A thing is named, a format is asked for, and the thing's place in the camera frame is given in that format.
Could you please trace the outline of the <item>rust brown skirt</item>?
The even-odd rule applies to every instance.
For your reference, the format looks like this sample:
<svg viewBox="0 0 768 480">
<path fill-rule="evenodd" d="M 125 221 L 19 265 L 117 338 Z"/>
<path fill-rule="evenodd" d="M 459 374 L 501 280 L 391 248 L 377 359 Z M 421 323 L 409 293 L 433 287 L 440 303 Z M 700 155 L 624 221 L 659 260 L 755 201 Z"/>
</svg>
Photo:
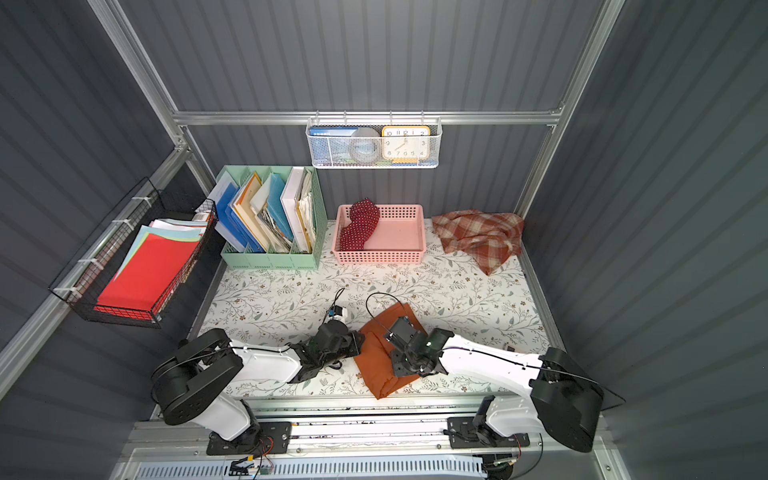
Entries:
<svg viewBox="0 0 768 480">
<path fill-rule="evenodd" d="M 362 379 L 376 399 L 385 398 L 419 378 L 418 375 L 397 377 L 393 370 L 390 353 L 394 347 L 385 339 L 385 335 L 386 328 L 393 326 L 399 317 L 407 317 L 417 330 L 425 332 L 408 303 L 392 305 L 359 330 L 365 340 L 361 353 L 354 360 Z"/>
</svg>

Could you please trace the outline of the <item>pink plastic basket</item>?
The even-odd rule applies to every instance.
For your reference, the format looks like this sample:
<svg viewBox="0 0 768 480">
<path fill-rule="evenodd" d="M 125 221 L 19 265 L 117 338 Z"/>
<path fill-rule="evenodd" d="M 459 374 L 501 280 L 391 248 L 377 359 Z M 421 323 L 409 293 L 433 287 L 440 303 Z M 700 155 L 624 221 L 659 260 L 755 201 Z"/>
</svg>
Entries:
<svg viewBox="0 0 768 480">
<path fill-rule="evenodd" d="M 426 252 L 424 213 L 418 204 L 380 204 L 380 218 L 362 250 L 342 250 L 351 205 L 338 207 L 332 253 L 341 264 L 419 264 Z"/>
</svg>

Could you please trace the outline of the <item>red polka dot skirt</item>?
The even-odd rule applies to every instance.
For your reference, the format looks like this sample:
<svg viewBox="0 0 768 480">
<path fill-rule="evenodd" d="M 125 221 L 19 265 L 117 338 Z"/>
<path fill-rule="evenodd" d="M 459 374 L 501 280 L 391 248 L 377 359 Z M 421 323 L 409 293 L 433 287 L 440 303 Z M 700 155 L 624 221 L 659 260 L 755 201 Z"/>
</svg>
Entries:
<svg viewBox="0 0 768 480">
<path fill-rule="evenodd" d="M 371 238 L 380 220 L 380 209 L 366 198 L 349 208 L 350 223 L 343 227 L 339 237 L 342 251 L 360 251 Z"/>
</svg>

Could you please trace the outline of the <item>red plaid skirt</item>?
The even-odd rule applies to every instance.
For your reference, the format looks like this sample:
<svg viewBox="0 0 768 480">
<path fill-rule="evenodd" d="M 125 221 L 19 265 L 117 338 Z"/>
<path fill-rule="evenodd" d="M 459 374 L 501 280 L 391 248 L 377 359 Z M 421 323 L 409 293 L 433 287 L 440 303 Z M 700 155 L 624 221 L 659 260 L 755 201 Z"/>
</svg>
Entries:
<svg viewBox="0 0 768 480">
<path fill-rule="evenodd" d="M 522 252 L 525 221 L 514 213 L 452 211 L 433 217 L 432 225 L 446 254 L 466 253 L 487 276 Z"/>
</svg>

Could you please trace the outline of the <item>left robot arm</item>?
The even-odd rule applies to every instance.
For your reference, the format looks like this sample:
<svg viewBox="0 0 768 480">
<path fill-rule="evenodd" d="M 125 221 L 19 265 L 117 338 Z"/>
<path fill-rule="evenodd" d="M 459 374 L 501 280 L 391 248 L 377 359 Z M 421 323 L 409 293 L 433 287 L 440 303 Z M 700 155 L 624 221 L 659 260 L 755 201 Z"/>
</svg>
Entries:
<svg viewBox="0 0 768 480">
<path fill-rule="evenodd" d="M 360 355 L 364 342 L 364 334 L 338 319 L 322 323 L 309 339 L 282 347 L 246 344 L 214 328 L 180 346 L 154 370 L 150 396 L 165 424 L 194 423 L 224 441 L 238 442 L 257 433 L 259 425 L 243 401 L 226 393 L 232 383 L 302 383 Z"/>
</svg>

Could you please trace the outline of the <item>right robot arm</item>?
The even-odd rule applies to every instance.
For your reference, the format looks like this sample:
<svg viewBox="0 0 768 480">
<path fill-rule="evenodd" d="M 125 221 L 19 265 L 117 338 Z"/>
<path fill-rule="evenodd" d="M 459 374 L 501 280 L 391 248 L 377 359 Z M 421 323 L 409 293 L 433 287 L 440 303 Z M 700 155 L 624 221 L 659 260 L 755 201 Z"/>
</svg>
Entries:
<svg viewBox="0 0 768 480">
<path fill-rule="evenodd" d="M 542 355 L 501 350 L 436 328 L 426 334 L 405 317 L 384 335 L 396 376 L 465 376 L 501 387 L 513 398 L 483 398 L 466 427 L 447 434 L 455 448 L 496 447 L 519 434 L 547 434 L 580 453 L 592 451 L 604 389 L 563 350 Z"/>
</svg>

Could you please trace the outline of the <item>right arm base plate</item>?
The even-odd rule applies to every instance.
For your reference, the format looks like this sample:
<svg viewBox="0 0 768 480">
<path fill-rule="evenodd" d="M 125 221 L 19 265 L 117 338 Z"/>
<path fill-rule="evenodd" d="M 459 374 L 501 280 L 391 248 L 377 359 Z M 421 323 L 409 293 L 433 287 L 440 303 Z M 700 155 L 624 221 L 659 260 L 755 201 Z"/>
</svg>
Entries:
<svg viewBox="0 0 768 480">
<path fill-rule="evenodd" d="M 449 417 L 443 434 L 449 439 L 452 449 L 472 448 L 523 448 L 531 442 L 528 434 L 502 437 L 486 425 L 477 426 L 469 416 Z"/>
</svg>

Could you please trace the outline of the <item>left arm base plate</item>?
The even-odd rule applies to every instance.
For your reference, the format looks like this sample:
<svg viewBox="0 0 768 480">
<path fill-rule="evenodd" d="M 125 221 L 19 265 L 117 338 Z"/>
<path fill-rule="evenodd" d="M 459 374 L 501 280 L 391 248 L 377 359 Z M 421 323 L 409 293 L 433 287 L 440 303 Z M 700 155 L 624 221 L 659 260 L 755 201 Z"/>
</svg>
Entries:
<svg viewBox="0 0 768 480">
<path fill-rule="evenodd" d="M 291 422 L 264 422 L 251 426 L 233 440 L 213 432 L 206 448 L 208 456 L 285 454 L 291 438 Z"/>
</svg>

